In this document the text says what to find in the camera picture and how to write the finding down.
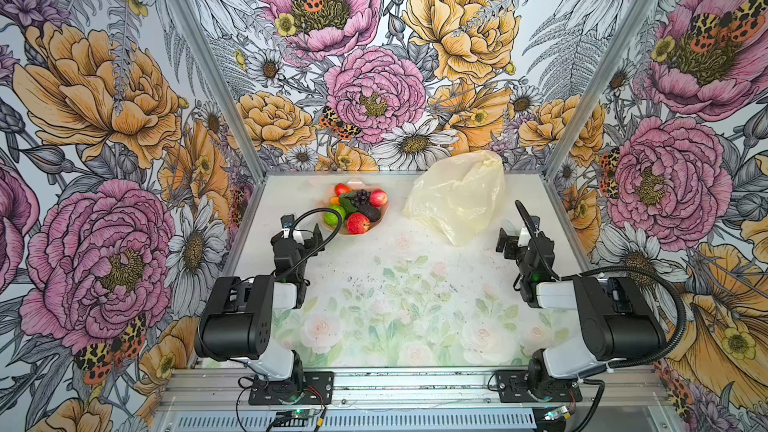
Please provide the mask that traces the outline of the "translucent cream plastic bag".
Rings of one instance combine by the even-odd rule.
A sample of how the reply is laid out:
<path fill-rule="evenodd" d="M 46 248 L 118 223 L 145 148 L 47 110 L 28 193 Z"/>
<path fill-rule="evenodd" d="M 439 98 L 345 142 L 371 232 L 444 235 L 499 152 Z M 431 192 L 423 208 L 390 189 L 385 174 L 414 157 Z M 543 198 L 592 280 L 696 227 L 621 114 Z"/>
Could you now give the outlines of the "translucent cream plastic bag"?
<path fill-rule="evenodd" d="M 414 181 L 403 215 L 462 247 L 491 224 L 505 192 L 498 154 L 488 150 L 460 154 L 435 162 Z"/>

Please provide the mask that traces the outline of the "red apple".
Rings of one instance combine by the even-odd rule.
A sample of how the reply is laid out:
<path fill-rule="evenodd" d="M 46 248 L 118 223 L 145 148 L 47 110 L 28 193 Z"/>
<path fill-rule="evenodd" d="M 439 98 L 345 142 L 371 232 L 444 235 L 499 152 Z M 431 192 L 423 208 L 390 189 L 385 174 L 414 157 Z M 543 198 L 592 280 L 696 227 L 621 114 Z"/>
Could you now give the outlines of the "red apple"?
<path fill-rule="evenodd" d="M 377 208 L 381 208 L 388 204 L 388 194 L 383 190 L 375 190 L 370 193 L 369 203 Z"/>

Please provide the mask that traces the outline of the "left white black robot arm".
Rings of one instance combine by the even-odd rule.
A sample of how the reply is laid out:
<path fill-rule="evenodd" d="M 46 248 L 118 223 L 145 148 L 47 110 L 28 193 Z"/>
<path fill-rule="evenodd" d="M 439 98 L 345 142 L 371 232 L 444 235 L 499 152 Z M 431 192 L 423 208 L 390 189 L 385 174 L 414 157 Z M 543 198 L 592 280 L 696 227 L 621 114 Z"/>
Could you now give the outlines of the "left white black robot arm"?
<path fill-rule="evenodd" d="M 300 309 L 310 285 L 309 258 L 325 248 L 320 228 L 298 230 L 311 210 L 281 218 L 282 230 L 270 239 L 274 271 L 251 278 L 217 279 L 199 319 L 195 353 L 219 363 L 234 362 L 249 373 L 241 386 L 257 406 L 324 405 L 332 389 L 331 373 L 307 373 L 300 355 L 271 336 L 273 315 Z"/>

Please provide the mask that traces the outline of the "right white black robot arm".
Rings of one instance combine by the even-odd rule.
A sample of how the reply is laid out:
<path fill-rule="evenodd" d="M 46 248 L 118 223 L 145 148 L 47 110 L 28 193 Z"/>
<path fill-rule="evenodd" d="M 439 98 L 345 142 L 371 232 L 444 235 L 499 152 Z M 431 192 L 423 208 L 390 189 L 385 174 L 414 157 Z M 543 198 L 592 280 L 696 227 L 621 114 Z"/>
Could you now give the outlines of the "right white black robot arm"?
<path fill-rule="evenodd" d="M 513 288 L 533 309 L 572 311 L 574 336 L 531 354 L 525 373 L 499 377 L 499 387 L 534 401 L 579 398 L 578 380 L 623 362 L 645 363 L 667 345 L 666 333 L 629 272 L 554 272 L 554 241 L 523 227 L 500 228 L 495 250 L 518 267 Z"/>

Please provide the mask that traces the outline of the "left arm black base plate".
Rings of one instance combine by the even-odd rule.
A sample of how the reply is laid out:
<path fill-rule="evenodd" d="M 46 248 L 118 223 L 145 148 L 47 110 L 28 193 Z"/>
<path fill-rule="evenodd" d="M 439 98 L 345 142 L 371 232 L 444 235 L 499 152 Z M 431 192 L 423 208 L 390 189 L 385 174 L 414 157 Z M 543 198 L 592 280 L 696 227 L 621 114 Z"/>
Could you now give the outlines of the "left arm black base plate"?
<path fill-rule="evenodd" d="M 330 405 L 333 372 L 300 372 L 283 381 L 257 381 L 250 389 L 251 406 Z"/>

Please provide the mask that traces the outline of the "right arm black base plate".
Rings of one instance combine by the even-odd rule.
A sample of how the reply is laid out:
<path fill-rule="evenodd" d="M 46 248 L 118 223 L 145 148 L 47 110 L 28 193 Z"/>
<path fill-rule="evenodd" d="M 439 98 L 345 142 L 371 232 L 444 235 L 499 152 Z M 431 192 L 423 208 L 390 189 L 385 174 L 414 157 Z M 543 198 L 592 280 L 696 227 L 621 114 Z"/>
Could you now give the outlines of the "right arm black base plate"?
<path fill-rule="evenodd" d="M 583 400 L 577 382 L 553 379 L 547 375 L 535 379 L 522 369 L 496 371 L 490 387 L 497 392 L 502 403 L 578 403 Z"/>

